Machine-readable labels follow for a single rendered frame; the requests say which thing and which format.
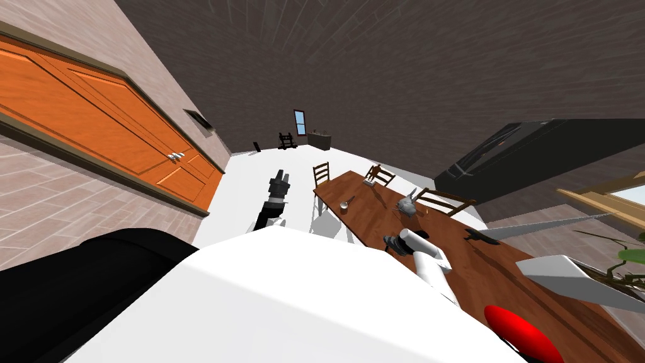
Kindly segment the black refrigerator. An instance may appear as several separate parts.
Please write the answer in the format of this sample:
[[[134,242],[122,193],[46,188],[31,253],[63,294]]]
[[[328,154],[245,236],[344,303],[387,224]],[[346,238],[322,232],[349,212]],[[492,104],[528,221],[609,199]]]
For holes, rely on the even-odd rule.
[[[644,143],[645,118],[510,123],[441,172],[435,188],[483,204]]]

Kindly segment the dark framed wall picture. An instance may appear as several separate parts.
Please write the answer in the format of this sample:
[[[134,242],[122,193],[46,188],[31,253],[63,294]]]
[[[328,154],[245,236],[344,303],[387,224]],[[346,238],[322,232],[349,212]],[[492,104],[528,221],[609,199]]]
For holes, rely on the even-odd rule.
[[[215,134],[214,127],[206,121],[206,119],[199,112],[194,110],[184,109],[184,112],[191,118],[191,121],[196,125],[198,130],[204,134],[205,137],[210,137]]]

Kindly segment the wooden framed window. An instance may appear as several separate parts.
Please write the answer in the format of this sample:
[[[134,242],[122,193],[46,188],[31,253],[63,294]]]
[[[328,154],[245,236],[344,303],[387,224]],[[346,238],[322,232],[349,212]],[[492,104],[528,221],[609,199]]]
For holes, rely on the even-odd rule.
[[[606,213],[612,213],[617,219],[640,230],[645,230],[645,202],[633,202],[614,195],[615,192],[644,185],[645,171],[641,171],[576,191],[561,188],[556,190],[573,200],[582,202]]]

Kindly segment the grey cabinet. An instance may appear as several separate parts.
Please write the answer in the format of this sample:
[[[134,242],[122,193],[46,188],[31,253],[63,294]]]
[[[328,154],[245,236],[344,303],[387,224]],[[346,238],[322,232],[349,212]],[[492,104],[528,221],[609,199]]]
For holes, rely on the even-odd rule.
[[[328,151],[331,148],[331,136],[325,131],[317,132],[314,130],[307,133],[307,143],[309,146]]]

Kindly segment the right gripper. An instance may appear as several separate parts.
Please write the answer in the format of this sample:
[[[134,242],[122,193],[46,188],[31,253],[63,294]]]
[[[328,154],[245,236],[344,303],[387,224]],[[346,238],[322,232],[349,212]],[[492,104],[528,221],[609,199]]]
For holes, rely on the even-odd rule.
[[[386,244],[385,251],[391,249],[400,256],[406,256],[406,242],[400,237],[400,235],[384,236],[383,240]]]

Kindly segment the white pot with green plant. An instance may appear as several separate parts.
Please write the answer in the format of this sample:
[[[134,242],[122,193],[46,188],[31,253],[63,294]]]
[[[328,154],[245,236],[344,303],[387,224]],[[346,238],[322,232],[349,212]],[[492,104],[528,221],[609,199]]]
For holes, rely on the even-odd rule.
[[[559,295],[645,314],[645,274],[614,274],[626,263],[599,270],[566,255],[552,255],[517,266],[523,276]]]

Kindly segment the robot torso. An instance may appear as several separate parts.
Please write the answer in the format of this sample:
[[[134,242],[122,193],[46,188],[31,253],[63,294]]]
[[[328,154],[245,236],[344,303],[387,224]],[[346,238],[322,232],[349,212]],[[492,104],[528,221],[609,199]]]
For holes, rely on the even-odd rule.
[[[66,363],[525,363],[380,250],[272,226],[198,250]]]

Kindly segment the brown wooden table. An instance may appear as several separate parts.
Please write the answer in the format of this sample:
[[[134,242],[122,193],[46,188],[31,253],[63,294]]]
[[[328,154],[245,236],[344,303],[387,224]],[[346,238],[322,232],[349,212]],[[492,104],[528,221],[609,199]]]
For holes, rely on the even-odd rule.
[[[365,245],[385,249],[383,237],[402,229],[424,230],[446,254],[452,271],[447,282],[460,307],[480,322],[484,308],[500,306],[544,333],[565,363],[645,363],[643,349],[599,305],[548,291],[520,273],[517,261],[527,258],[510,245],[464,240],[466,226],[423,204],[411,218],[395,210],[402,194],[347,171],[315,192]],[[355,196],[348,210],[340,203]]]

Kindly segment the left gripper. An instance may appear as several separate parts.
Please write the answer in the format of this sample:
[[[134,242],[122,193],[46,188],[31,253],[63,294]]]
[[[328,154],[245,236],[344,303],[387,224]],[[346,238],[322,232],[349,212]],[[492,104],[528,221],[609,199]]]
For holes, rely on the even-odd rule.
[[[269,198],[284,200],[290,188],[290,184],[288,182],[289,176],[290,175],[287,173],[283,177],[283,170],[278,170],[276,177],[270,179],[270,187],[268,189],[270,193]]]

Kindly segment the orange double door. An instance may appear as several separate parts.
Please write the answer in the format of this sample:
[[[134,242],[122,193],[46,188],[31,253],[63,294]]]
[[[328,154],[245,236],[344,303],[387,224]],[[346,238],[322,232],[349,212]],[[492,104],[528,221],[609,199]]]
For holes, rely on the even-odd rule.
[[[125,78],[4,35],[0,115],[201,210],[223,175]]]

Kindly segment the red round object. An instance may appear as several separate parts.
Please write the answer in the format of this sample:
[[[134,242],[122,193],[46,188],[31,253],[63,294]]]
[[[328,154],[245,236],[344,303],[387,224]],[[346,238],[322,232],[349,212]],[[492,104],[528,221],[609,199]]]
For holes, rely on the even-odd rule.
[[[527,320],[499,306],[484,308],[489,328],[528,363],[564,363],[555,345]]]

